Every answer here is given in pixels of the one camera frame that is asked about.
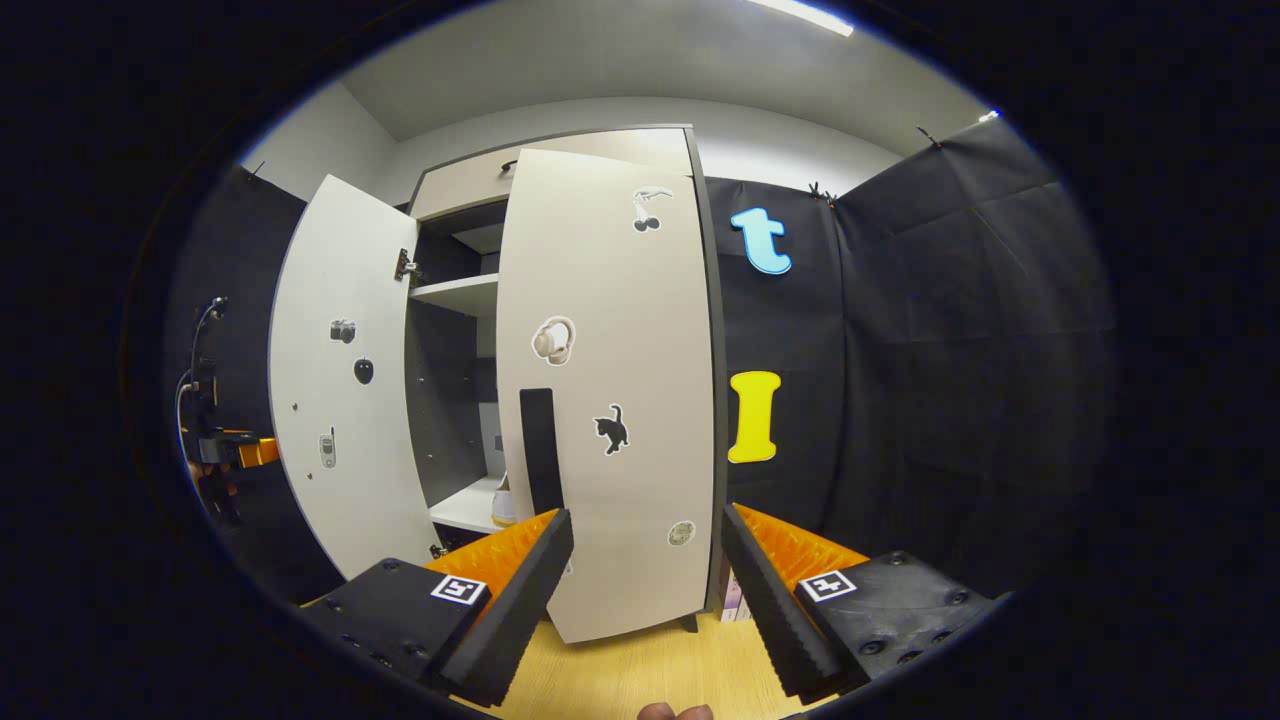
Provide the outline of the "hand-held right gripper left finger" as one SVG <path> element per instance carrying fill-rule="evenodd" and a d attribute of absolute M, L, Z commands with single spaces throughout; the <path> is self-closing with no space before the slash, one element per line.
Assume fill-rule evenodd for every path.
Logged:
<path fill-rule="evenodd" d="M 300 614 L 383 674 L 494 707 L 506 700 L 572 550 L 571 514 L 553 509 L 425 565 L 378 560 Z"/>

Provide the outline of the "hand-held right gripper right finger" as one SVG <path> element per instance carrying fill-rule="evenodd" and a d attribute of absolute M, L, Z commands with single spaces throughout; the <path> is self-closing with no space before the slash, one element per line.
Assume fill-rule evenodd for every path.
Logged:
<path fill-rule="evenodd" d="M 868 557 L 741 503 L 722 544 L 785 694 L 865 694 L 940 656 L 1000 598 L 904 551 Z"/>

